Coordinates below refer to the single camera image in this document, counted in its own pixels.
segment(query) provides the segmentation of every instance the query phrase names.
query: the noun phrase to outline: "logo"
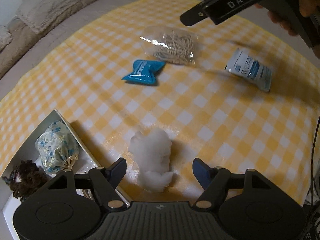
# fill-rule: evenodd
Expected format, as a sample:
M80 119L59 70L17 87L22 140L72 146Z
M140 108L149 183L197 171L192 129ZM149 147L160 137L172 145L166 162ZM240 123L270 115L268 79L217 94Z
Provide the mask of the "logo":
M227 4L231 9L233 9L236 6L244 4L246 1L248 1L248 0L235 0L235 1L227 2Z
M165 206L160 204L160 205L157 205L156 208L161 210L161 209L165 208Z

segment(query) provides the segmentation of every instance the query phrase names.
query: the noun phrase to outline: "finger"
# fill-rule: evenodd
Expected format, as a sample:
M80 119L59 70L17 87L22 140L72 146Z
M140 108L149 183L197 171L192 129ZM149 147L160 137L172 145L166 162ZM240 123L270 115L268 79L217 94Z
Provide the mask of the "finger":
M298 36L298 34L292 29L288 30L288 33L289 33L290 36L293 36L293 37Z
M281 21L279 24L286 31L290 31L292 29L291 28L291 24L289 22L287 22L287 21Z
M273 23L279 23L282 21L281 17L277 13L268 11L268 16Z
M300 13L303 17L318 12L317 6L320 6L320 0L299 0Z
M317 58L320 58L320 45L317 45L312 48L313 53L316 55Z

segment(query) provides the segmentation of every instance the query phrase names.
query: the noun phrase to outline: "white cord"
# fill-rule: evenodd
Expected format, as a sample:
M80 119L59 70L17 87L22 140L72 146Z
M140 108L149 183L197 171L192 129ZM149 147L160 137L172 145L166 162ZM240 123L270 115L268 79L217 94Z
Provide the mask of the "white cord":
M193 61L194 42L191 35L163 34L163 42L156 46L154 56L159 60L177 65Z

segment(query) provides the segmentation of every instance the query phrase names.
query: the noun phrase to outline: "blue candy wrapper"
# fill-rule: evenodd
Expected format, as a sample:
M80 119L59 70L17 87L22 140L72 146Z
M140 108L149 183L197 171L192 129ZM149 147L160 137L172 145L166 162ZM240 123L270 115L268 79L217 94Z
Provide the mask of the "blue candy wrapper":
M133 72L124 76L122 80L145 85L153 85L156 82L154 73L158 72L165 62L138 59L133 63Z

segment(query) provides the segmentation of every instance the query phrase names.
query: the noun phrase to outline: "brown yarn ball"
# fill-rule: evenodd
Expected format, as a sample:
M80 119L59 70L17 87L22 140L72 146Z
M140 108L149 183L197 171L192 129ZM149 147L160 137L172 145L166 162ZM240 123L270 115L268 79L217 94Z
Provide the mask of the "brown yarn ball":
M40 171L31 160L21 161L21 164L12 170L9 178L2 177L2 179L13 191L13 196L20 198L21 202L30 197L48 181L46 174Z

